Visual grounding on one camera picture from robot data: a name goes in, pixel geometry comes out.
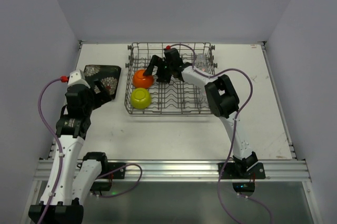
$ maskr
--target gray wall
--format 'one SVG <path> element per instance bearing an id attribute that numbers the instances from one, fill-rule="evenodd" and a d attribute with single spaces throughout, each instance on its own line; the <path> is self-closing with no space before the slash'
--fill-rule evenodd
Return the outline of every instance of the gray wall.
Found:
<path id="1" fill-rule="evenodd" d="M 326 223 L 337 218 L 336 2 L 291 0 L 267 43 L 295 150 L 308 161 Z"/>
<path id="2" fill-rule="evenodd" d="M 48 81 L 74 68 L 77 40 L 57 0 L 0 1 L 0 223 L 18 223 L 38 158 L 51 144 L 37 98 Z M 52 124 L 65 90 L 57 83 L 45 95 Z"/>
<path id="3" fill-rule="evenodd" d="M 84 40 L 265 41 L 290 0 L 58 0 Z"/>

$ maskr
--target scratch mark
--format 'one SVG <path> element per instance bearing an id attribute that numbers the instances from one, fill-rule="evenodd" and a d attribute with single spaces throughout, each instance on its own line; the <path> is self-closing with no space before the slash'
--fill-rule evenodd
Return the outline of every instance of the scratch mark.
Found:
<path id="1" fill-rule="evenodd" d="M 257 78 L 257 75 L 251 76 L 251 79 L 254 81 L 254 83 L 256 83 L 256 81 L 255 81 L 256 78 Z"/>

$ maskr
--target cable connector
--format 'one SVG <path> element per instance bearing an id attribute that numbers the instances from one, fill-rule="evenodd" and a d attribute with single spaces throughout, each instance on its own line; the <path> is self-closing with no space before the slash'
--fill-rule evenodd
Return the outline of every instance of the cable connector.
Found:
<path id="1" fill-rule="evenodd" d="M 61 76 L 60 79 L 61 79 L 61 82 L 63 83 L 67 83 L 69 81 L 69 78 L 65 75 Z"/>

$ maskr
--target wire dish rack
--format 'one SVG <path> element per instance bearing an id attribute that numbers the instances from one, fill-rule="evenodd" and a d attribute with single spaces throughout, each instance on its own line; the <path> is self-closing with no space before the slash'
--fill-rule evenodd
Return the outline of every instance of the wire dish rack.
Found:
<path id="1" fill-rule="evenodd" d="M 159 83 L 156 81 L 157 76 L 154 76 L 154 84 L 148 89 L 152 103 L 149 107 L 143 110 L 137 110 L 131 105 L 131 93 L 135 89 L 132 84 L 132 77 L 137 70 L 147 68 L 152 55 L 164 57 L 164 48 L 172 44 L 186 44 L 194 48 L 195 54 L 204 54 L 206 56 L 206 63 L 208 72 L 214 74 L 214 68 L 217 64 L 214 63 L 214 55 L 212 50 L 214 45 L 208 42 L 197 43 L 149 43 L 136 42 L 127 46 L 131 53 L 128 57 L 129 62 L 126 63 L 128 67 L 126 90 L 125 90 L 125 108 L 129 114 L 132 115 L 197 115 L 197 114 L 211 114 L 208 104 L 199 101 L 200 89 L 193 84 L 185 83 L 175 78 L 171 78 L 169 84 Z M 175 46 L 178 49 L 183 62 L 192 62 L 193 53 L 187 47 Z"/>

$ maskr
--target white table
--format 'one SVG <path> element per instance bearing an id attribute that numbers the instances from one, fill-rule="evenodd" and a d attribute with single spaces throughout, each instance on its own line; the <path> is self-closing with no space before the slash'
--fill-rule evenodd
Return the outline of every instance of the white table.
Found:
<path id="1" fill-rule="evenodd" d="M 92 125 L 79 158 L 87 152 L 105 152 L 109 159 L 224 159 L 230 141 L 221 121 L 213 115 L 132 116 L 124 106 L 128 62 L 127 44 L 84 44 L 77 68 L 87 64 L 122 68 L 116 99 L 93 111 Z M 235 67 L 253 81 L 253 97 L 241 113 L 241 123 L 259 159 L 291 159 L 291 152 L 273 92 L 261 46 L 217 45 L 220 70 Z M 228 73 L 241 104 L 249 94 L 247 80 Z"/>

